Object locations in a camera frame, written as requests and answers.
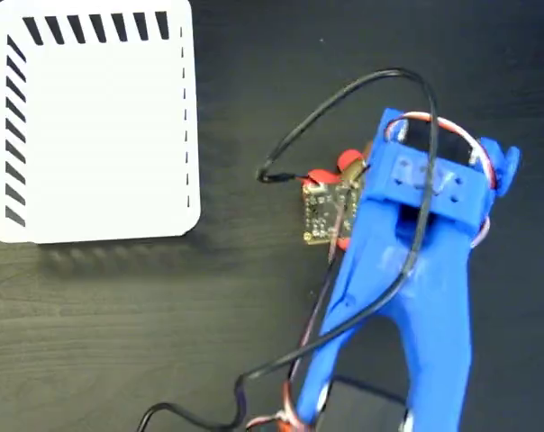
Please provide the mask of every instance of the black stripe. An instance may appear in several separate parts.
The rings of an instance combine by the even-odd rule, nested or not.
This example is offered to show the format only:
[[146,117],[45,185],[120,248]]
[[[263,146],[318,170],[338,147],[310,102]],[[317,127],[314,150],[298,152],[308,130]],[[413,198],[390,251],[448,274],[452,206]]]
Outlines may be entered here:
[[54,36],[54,40],[58,45],[64,45],[64,36],[62,36],[62,30],[59,28],[58,18],[55,16],[47,16],[46,23],[50,27],[50,31]]
[[113,13],[112,14],[112,21],[113,25],[116,27],[116,31],[118,32],[118,39],[122,42],[126,42],[128,40],[128,34],[126,33],[126,23],[124,22],[124,15],[121,13]]
[[9,76],[7,76],[5,78],[5,84],[6,86],[12,90],[14,93],[16,93],[16,95],[22,99],[24,102],[26,102],[26,96],[23,95],[23,93],[20,91],[20,89],[16,86],[16,84],[14,84],[14,81],[12,81],[12,79],[10,79]]
[[26,142],[26,137],[23,136],[23,133],[21,133],[8,119],[5,119],[5,128],[21,142]]
[[10,110],[12,113],[14,113],[21,121],[26,123],[26,117],[23,115],[23,113],[18,109],[16,105],[12,103],[10,99],[7,97],[5,98],[5,107]]
[[80,17],[78,15],[68,15],[68,22],[70,27],[76,36],[78,43],[86,43],[86,37],[84,36],[84,30],[82,29],[82,22],[80,22]]
[[8,67],[15,72],[17,76],[20,77],[20,79],[25,83],[26,82],[26,76],[23,74],[23,72],[20,70],[20,68],[14,63],[14,61],[8,56],[7,60]]
[[9,184],[5,186],[5,194],[21,205],[26,205],[26,200],[23,199],[23,196],[17,193]]
[[140,39],[147,41],[149,36],[148,25],[146,23],[146,14],[144,12],[134,12],[134,21],[136,22],[136,27],[138,27]]
[[170,39],[170,29],[168,28],[168,12],[156,12],[156,21],[160,30],[160,36],[163,40]]
[[26,27],[28,27],[28,32],[30,32],[32,39],[34,39],[34,42],[36,42],[36,45],[43,45],[44,41],[41,39],[40,30],[38,30],[36,20],[33,17],[26,17],[23,18],[23,22],[26,24]]
[[22,59],[24,63],[26,62],[26,56],[23,55],[22,50],[18,48],[16,42],[14,42],[10,36],[8,36],[8,47],[12,48],[12,50],[14,50],[14,52],[20,56],[20,59]]
[[5,173],[12,176],[23,185],[26,184],[26,178],[22,174],[20,174],[20,172],[16,168],[11,166],[9,162],[5,163]]
[[5,141],[5,151],[10,153],[23,164],[26,163],[26,158],[24,157],[24,155],[8,140]]
[[104,23],[100,15],[90,15],[90,21],[94,26],[95,35],[101,43],[106,43],[106,33],[104,31]]
[[16,222],[18,225],[26,226],[26,221],[7,205],[5,206],[5,217],[10,221]]

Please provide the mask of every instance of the blue 3d-printed part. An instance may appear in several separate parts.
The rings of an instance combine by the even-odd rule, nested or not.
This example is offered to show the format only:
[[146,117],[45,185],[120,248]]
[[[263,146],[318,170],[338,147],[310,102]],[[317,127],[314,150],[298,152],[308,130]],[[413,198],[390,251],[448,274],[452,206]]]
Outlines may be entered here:
[[[385,110],[367,171],[366,186],[321,334],[365,309],[398,276],[412,242],[413,222],[405,207],[422,201],[428,155],[385,138],[385,128],[402,115]],[[422,251],[400,292],[380,311],[397,324],[410,373],[408,408],[414,432],[455,432],[465,398],[472,357],[468,316],[467,260],[471,242],[494,204],[504,195],[520,160],[498,143],[481,139],[494,165],[492,189],[480,164],[462,166],[437,159],[431,223]],[[314,353],[297,411],[312,423],[322,389],[331,381],[342,345],[356,328]]]

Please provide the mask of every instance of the black cable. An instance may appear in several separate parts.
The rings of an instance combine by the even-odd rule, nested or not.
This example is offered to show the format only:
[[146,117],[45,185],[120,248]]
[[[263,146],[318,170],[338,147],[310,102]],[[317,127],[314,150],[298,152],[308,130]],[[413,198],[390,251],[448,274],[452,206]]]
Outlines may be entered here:
[[203,428],[204,430],[211,431],[231,431],[239,427],[246,416],[246,395],[244,394],[244,383],[247,380],[254,380],[263,375],[270,374],[284,366],[290,365],[295,359],[302,356],[306,356],[312,351],[316,350],[319,347],[324,346],[334,338],[337,338],[342,333],[352,329],[357,326],[359,323],[364,321],[374,312],[378,311],[385,304],[387,304],[400,290],[403,282],[408,278],[409,273],[412,271],[418,253],[422,247],[422,241],[424,239],[424,234],[426,230],[426,225],[428,222],[428,217],[431,210],[431,201],[433,196],[432,190],[432,173],[434,172],[434,165],[436,162],[436,155],[438,152],[438,105],[436,102],[436,96],[431,88],[431,86],[418,74],[407,69],[385,69],[374,72],[372,74],[363,76],[353,83],[347,85],[343,89],[339,90],[333,97],[328,99],[326,102],[322,103],[308,118],[306,118],[300,125],[298,125],[292,132],[286,135],[276,146],[276,148],[270,153],[267,158],[264,166],[258,171],[258,180],[263,183],[274,183],[278,181],[286,181],[290,178],[295,178],[295,175],[288,173],[280,173],[276,175],[269,175],[267,172],[271,167],[272,163],[280,157],[280,155],[292,144],[294,141],[300,137],[306,129],[308,129],[313,123],[315,123],[322,115],[324,115],[331,107],[336,105],[338,102],[349,96],[350,94],[357,91],[362,86],[367,84],[374,83],[378,80],[384,78],[404,78],[408,79],[419,85],[421,90],[424,92],[428,103],[430,105],[431,113],[431,135],[430,135],[430,147],[428,150],[428,166],[426,169],[426,181],[424,186],[424,192],[422,197],[422,204],[420,211],[418,213],[418,220],[416,222],[416,229],[414,232],[413,243],[410,247],[410,251],[406,260],[403,263],[403,267],[399,275],[394,279],[394,281],[384,290],[382,294],[364,310],[360,311],[350,319],[339,324],[338,327],[329,331],[321,337],[318,337],[313,342],[302,346],[286,355],[279,357],[277,360],[263,364],[251,371],[241,374],[234,384],[234,397],[236,399],[236,414],[234,418],[229,423],[215,423],[212,421],[207,421],[203,418],[196,416],[194,413],[188,411],[185,408],[176,405],[175,403],[160,403],[154,405],[144,414],[141,423],[136,429],[137,432],[144,432],[146,426],[150,422],[150,418],[159,411],[167,410],[170,411],[179,417],[185,419],[189,423]]
[[342,102],[344,99],[346,99],[346,97],[356,92],[360,87],[363,87],[367,84],[372,84],[376,81],[379,81],[385,78],[408,79],[410,81],[413,81],[419,84],[422,88],[428,87],[428,90],[426,89],[424,90],[425,92],[428,92],[429,90],[431,90],[431,87],[422,79],[421,76],[419,76],[415,72],[412,72],[411,70],[403,69],[403,68],[390,68],[390,69],[378,70],[376,72],[373,72],[372,74],[368,74],[368,75],[360,77],[356,81],[353,81],[352,83],[343,87],[333,97],[331,97],[330,99],[327,99],[325,102],[319,105],[318,108],[316,108],[308,117],[304,119],[304,121],[302,121],[291,132],[289,132],[285,137],[283,137],[280,140],[280,142],[278,142],[276,147],[269,153],[266,161],[264,162],[264,165],[257,171],[256,173],[257,179],[262,183],[281,183],[281,182],[287,182],[289,180],[293,180],[299,177],[299,175],[296,175],[294,173],[269,174],[268,171],[272,167],[272,164],[274,164],[280,158],[280,156],[282,156],[282,154],[306,130],[308,130],[314,123],[316,123],[318,119],[320,119],[327,111],[329,111],[330,108]]

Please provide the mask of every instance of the dark wooden table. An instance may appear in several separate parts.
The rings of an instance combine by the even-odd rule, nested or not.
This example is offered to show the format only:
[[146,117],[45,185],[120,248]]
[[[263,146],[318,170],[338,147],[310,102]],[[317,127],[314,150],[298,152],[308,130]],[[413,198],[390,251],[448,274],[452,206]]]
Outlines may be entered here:
[[[463,431],[544,430],[544,1],[194,1],[203,217],[184,238],[0,244],[0,432],[126,432],[159,400],[213,419],[241,371],[293,347],[325,250],[301,240],[296,184],[255,167],[332,91],[368,71],[424,74],[441,113],[523,151],[472,254],[475,355]],[[384,83],[286,155],[331,167],[385,106],[425,108]],[[394,327],[375,320],[339,370],[406,392]],[[281,375],[249,387],[276,410]],[[168,415],[150,432],[188,430]]]

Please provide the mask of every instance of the circuit board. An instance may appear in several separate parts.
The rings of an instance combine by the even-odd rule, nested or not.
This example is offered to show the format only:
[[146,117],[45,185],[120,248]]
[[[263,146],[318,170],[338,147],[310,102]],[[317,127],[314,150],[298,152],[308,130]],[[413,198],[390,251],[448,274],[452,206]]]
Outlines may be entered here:
[[357,187],[349,191],[349,184],[307,184],[304,196],[304,241],[309,245],[330,243],[342,204],[348,197],[340,228],[339,239],[349,239],[356,218],[358,201],[364,188],[364,176]]

